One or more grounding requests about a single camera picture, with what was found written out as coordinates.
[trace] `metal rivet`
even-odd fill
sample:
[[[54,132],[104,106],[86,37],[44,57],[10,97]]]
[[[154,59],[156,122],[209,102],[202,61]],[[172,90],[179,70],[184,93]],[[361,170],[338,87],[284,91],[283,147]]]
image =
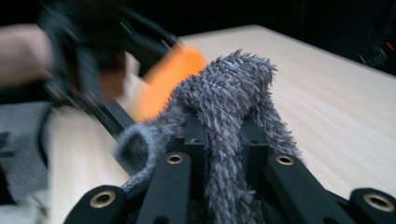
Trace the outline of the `metal rivet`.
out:
[[[168,158],[166,158],[166,161],[169,164],[179,164],[179,163],[183,162],[183,157],[175,154],[175,155],[171,155]]]
[[[277,162],[279,162],[282,165],[293,165],[294,164],[294,159],[292,159],[288,156],[277,156],[276,160],[277,160]]]
[[[395,205],[388,199],[382,197],[381,195],[374,193],[367,193],[363,196],[364,201],[370,204],[372,207],[384,211],[393,212],[395,210]]]
[[[103,208],[113,203],[115,199],[116,193],[113,190],[104,190],[91,198],[90,206],[94,208]]]

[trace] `light wood surface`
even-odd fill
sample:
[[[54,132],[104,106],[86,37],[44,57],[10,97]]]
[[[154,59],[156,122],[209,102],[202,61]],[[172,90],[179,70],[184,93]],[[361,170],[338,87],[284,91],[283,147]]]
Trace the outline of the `light wood surface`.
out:
[[[276,109],[323,187],[345,198],[366,187],[396,196],[395,77],[255,25],[181,39],[208,62],[238,49],[270,58],[278,70]],[[144,84],[132,77],[127,85],[123,106]],[[50,222],[62,223],[85,192],[129,176],[111,157],[115,140],[97,120],[68,107],[51,118]]]

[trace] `dark background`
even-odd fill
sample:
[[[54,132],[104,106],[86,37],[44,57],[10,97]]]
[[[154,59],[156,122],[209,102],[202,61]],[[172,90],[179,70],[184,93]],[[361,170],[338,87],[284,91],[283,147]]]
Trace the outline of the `dark background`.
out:
[[[129,0],[128,6],[182,36],[259,24],[363,63],[382,49],[388,59],[370,65],[396,74],[395,0]],[[3,1],[0,25],[35,22],[39,1]]]

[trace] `orange object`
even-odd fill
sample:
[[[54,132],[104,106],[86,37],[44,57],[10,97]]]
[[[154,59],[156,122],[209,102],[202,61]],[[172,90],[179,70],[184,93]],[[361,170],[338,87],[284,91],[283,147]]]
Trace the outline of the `orange object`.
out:
[[[172,90],[182,80],[199,72],[206,66],[201,52],[188,45],[178,44],[144,76],[148,83],[139,95],[136,103],[129,110],[136,122],[155,119],[165,109]]]

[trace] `fuzzy towel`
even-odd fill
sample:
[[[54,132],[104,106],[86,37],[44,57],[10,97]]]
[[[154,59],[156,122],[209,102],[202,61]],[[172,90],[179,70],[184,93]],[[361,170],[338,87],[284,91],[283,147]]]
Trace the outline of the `fuzzy towel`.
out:
[[[200,76],[179,83],[158,118],[135,124],[119,137],[115,156],[129,160],[122,166],[132,176],[122,187],[128,190],[150,178],[166,143],[183,137],[186,118],[193,111],[206,127],[210,158],[205,201],[198,203],[205,216],[195,216],[194,222],[261,223],[260,207],[244,175],[238,137],[243,119],[253,117],[274,152],[301,154],[272,103],[273,71],[269,59],[240,49],[218,57]]]

